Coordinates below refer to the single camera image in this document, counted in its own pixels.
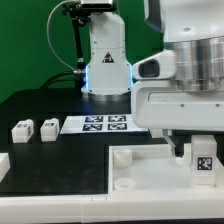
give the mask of green backdrop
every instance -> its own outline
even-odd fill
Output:
[[[46,38],[46,23],[60,0],[0,1],[0,102],[13,92],[39,88],[51,76],[69,70],[52,54]],[[143,0],[119,0],[118,14],[126,24],[126,49],[130,63],[158,51],[161,34],[144,23]],[[59,55],[76,66],[75,45],[69,16],[56,12],[51,25],[52,42]],[[86,61],[90,45],[88,27],[81,30]],[[70,87],[57,84],[52,87]]]

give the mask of white plastic part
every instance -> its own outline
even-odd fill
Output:
[[[12,129],[13,143],[27,143],[34,133],[32,120],[19,121]]]
[[[10,169],[8,153],[0,153],[0,182]]]
[[[133,190],[136,188],[136,182],[131,178],[119,178],[114,182],[115,190]]]
[[[124,168],[132,164],[132,151],[128,148],[114,150],[114,166]]]
[[[115,13],[91,15],[91,61],[86,67],[83,93],[121,95],[132,88],[131,65],[126,59],[125,24]]]
[[[217,143],[214,136],[192,136],[192,185],[214,187]]]
[[[54,142],[59,134],[59,120],[46,120],[40,129],[42,142]]]
[[[158,77],[142,77],[139,74],[140,66],[146,63],[149,63],[150,61],[156,61],[159,65],[159,76]],[[142,79],[169,79],[172,78],[176,71],[176,54],[174,51],[171,50],[164,50],[156,55],[153,55],[149,58],[146,58],[136,64],[133,65],[132,68],[133,76],[137,80]]]
[[[140,128],[224,131],[223,85],[189,94],[178,90],[174,80],[139,81],[131,94],[133,121]]]
[[[164,138],[164,130],[163,129],[150,129],[150,133],[152,138]],[[172,136],[172,130],[167,130],[166,136]]]
[[[164,42],[224,36],[223,0],[160,0]]]
[[[133,152],[133,164],[127,169],[113,166],[117,148],[122,146],[110,147],[109,189],[125,176],[136,182],[135,189],[113,188],[105,195],[0,198],[0,223],[224,218],[224,167],[218,159],[215,188],[194,188],[191,165],[178,164],[169,145],[124,146]]]

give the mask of white block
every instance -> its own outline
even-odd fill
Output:
[[[12,129],[13,143],[27,143],[34,133],[32,120],[19,121]]]
[[[114,150],[114,166],[129,167],[132,165],[132,150],[129,148],[118,148]]]
[[[0,153],[0,182],[10,169],[8,153]]]
[[[54,142],[59,134],[59,120],[46,120],[40,129],[42,142]]]
[[[192,136],[192,185],[214,187],[217,143],[214,136]]]

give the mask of white robot body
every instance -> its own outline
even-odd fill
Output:
[[[133,66],[140,80],[132,91],[135,123],[150,129],[224,131],[224,1],[159,4],[164,51]],[[146,18],[150,7],[152,0],[145,0]]]
[[[125,25],[116,14],[93,14],[90,24],[91,61],[84,95],[96,100],[127,98],[132,88],[131,65],[125,54]]]
[[[224,36],[223,0],[160,0],[164,42]]]

